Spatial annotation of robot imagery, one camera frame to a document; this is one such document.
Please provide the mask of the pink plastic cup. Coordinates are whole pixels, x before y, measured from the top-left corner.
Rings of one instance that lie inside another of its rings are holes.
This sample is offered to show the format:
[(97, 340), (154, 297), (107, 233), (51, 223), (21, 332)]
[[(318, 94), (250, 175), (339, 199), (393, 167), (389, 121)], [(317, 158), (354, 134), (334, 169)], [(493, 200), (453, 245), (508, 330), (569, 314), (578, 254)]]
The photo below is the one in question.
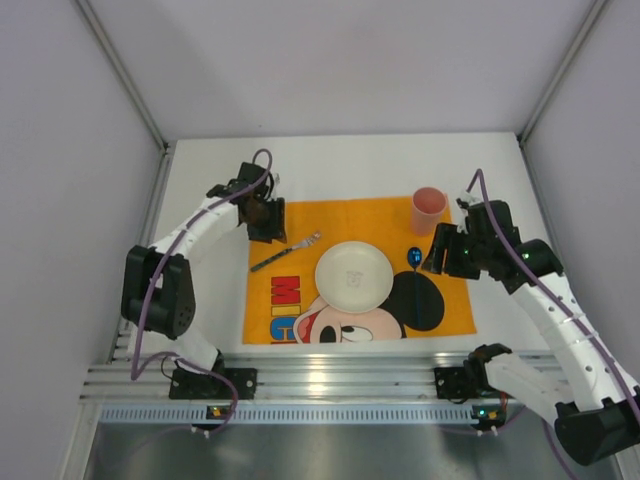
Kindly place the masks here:
[(446, 195), (433, 187), (416, 190), (412, 196), (410, 227), (418, 236), (431, 234), (448, 205)]

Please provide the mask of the blue spoon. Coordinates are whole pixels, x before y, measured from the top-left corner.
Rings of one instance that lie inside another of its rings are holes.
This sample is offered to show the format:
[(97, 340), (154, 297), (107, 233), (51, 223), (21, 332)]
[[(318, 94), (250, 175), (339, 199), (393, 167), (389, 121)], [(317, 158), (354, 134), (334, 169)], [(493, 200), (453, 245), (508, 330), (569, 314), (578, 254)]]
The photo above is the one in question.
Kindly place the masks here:
[(407, 252), (407, 262), (409, 266), (413, 270), (413, 278), (414, 278), (414, 298), (415, 298), (415, 323), (417, 327), (422, 327), (423, 322), (421, 319), (421, 302), (420, 302), (420, 291), (419, 291), (419, 280), (418, 280), (418, 268), (422, 263), (422, 251), (417, 246), (412, 246), (409, 248)]

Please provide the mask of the green handled fork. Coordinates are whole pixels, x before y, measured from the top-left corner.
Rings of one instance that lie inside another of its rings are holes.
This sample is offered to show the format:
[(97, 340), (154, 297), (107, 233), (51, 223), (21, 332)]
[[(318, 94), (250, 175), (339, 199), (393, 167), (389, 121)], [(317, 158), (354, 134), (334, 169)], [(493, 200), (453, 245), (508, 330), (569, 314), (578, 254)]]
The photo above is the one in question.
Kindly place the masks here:
[(250, 267), (249, 272), (250, 273), (255, 273), (265, 267), (267, 267), (268, 265), (280, 260), (281, 258), (297, 251), (297, 250), (301, 250), (301, 249), (305, 249), (308, 248), (310, 246), (313, 246), (320, 238), (321, 238), (322, 234), (320, 231), (316, 231), (313, 234), (311, 234), (310, 236), (306, 237), (305, 239), (303, 239), (302, 241), (300, 241), (299, 243), (287, 247), (284, 250), (268, 257), (267, 259), (253, 265)]

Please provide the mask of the cream round plate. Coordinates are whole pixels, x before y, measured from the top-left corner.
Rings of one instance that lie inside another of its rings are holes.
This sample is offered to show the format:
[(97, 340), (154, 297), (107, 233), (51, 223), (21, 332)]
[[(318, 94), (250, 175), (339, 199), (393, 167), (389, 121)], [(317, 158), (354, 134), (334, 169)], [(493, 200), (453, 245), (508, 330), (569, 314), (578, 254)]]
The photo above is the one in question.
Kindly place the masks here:
[(314, 273), (319, 296), (334, 309), (363, 314), (379, 307), (392, 290), (394, 273), (387, 256), (375, 246), (347, 241), (329, 248)]

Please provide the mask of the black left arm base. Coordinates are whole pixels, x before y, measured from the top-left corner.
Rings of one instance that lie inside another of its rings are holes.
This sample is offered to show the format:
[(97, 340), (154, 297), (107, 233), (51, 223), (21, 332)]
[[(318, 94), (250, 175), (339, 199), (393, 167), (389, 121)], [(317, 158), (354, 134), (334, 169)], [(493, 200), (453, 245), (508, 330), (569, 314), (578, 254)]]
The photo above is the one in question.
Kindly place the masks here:
[[(171, 400), (231, 400), (231, 388), (218, 378), (198, 373), (174, 361), (171, 375), (161, 362), (161, 373), (170, 380), (169, 398)], [(218, 359), (213, 372), (224, 377), (237, 391), (239, 400), (252, 400), (257, 388), (258, 371), (255, 368), (226, 367), (224, 359)]]

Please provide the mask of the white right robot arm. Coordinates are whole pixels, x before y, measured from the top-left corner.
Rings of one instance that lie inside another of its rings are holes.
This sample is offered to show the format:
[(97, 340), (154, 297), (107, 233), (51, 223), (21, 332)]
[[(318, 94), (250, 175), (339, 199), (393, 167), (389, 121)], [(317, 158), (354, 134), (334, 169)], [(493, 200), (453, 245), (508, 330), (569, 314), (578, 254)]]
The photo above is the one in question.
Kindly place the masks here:
[(464, 360), (472, 389), (499, 391), (552, 427), (566, 454), (588, 466), (639, 443), (639, 383), (600, 341), (564, 268), (541, 239), (522, 241), (508, 204), (457, 199), (458, 224), (437, 225), (424, 270), (467, 280), (487, 273), (528, 315), (558, 362), (558, 382), (511, 348), (481, 345)]

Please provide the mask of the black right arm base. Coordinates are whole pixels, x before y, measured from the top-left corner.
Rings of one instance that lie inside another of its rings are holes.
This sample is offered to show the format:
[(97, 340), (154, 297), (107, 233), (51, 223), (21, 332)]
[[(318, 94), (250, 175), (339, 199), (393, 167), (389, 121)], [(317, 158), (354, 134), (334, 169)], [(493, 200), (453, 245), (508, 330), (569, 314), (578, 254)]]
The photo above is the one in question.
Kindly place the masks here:
[(486, 365), (494, 357), (512, 353), (510, 348), (500, 343), (483, 344), (469, 353), (461, 366), (436, 367), (437, 398), (463, 404), (471, 399), (496, 396), (497, 390), (488, 381)]

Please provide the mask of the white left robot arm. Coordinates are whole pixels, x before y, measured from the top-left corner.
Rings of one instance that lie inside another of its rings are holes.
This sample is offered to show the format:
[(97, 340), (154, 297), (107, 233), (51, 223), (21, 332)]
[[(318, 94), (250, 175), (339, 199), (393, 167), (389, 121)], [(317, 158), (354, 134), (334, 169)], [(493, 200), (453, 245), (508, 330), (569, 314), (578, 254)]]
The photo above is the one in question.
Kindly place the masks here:
[(265, 167), (243, 162), (236, 177), (210, 189), (171, 233), (149, 246), (132, 247), (125, 261), (121, 316), (136, 326), (131, 378), (154, 362), (172, 358), (194, 372), (214, 369), (220, 351), (198, 332), (195, 266), (215, 243), (240, 226), (251, 241), (284, 243), (285, 200), (274, 195), (269, 150)]

